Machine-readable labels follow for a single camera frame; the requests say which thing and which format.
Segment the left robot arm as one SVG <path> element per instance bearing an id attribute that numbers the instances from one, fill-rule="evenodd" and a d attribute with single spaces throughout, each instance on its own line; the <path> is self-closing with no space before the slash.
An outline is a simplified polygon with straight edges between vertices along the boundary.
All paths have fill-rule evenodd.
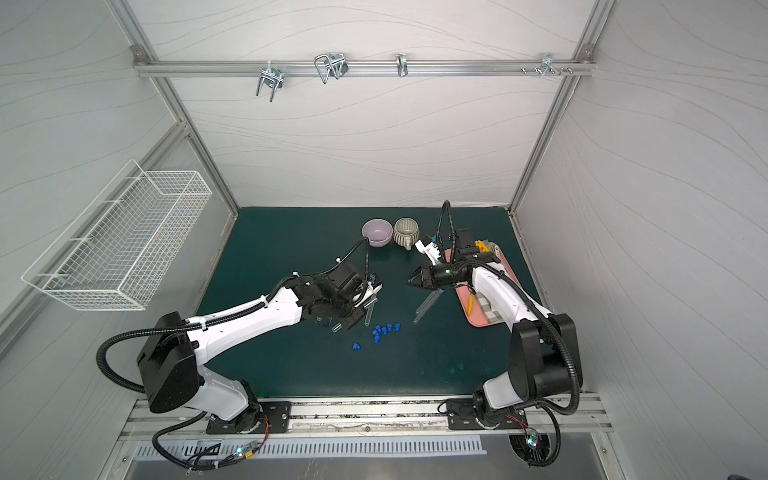
<path id="1" fill-rule="evenodd" d="M 117 334 L 99 346 L 96 365 L 112 383 L 144 394 L 155 414 L 186 407 L 232 421 L 258 411 L 258 400 L 243 381 L 210 369 L 211 361 L 303 321 L 334 318 L 349 329 L 365 317 L 381 288 L 378 276 L 348 262 L 311 275 L 293 273 L 268 294 L 235 307 L 189 318 L 171 312 L 152 328 Z M 111 348 L 134 339 L 144 342 L 136 358 L 139 381 L 123 377 L 108 361 Z"/>

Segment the test tube six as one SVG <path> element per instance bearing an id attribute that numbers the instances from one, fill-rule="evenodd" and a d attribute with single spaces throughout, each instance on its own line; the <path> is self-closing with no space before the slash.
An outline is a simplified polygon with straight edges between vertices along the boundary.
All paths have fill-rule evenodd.
<path id="1" fill-rule="evenodd" d="M 377 299 L 374 298 L 374 299 L 370 300 L 365 305 L 364 325 L 366 327 L 368 327 L 371 324 L 371 319 L 372 319 L 372 316 L 373 316 L 373 310 L 374 310 L 376 302 L 377 302 Z"/>

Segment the test tube nine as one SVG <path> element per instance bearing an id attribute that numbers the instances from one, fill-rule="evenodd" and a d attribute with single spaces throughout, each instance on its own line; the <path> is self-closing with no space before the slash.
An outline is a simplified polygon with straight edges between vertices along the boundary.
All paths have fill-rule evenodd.
<path id="1" fill-rule="evenodd" d="M 424 315 L 442 296 L 443 289 L 432 291 L 416 310 L 417 316 Z"/>

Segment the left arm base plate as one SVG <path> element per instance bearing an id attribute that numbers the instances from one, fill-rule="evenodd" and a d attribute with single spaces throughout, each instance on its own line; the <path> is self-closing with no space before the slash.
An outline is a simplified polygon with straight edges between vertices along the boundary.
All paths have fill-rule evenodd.
<path id="1" fill-rule="evenodd" d="M 286 433 L 291 414 L 289 401 L 266 401 L 249 406 L 232 420 L 212 415 L 206 426 L 208 435 Z"/>

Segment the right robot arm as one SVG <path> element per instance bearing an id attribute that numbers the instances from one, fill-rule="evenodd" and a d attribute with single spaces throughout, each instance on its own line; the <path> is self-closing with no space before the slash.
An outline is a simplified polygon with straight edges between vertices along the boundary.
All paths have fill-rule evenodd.
<path id="1" fill-rule="evenodd" d="M 428 236 L 415 243 L 427 257 L 406 284 L 439 292 L 466 288 L 482 296 L 510 332 L 508 367 L 473 395 L 476 419 L 492 427 L 511 410 L 538 407 L 572 415 L 580 406 L 583 374 L 574 321 L 535 301 L 508 272 L 500 253 L 475 241 L 469 229 L 455 233 L 449 252 Z"/>

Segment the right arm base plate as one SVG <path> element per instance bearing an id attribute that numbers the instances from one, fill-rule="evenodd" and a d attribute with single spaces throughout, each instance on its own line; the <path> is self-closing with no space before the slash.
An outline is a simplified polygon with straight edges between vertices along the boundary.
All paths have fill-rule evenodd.
<path id="1" fill-rule="evenodd" d="M 523 432 L 528 428 L 525 413 L 510 407 L 492 409 L 484 400 L 475 398 L 448 398 L 437 412 L 447 418 L 451 431 L 503 431 Z"/>

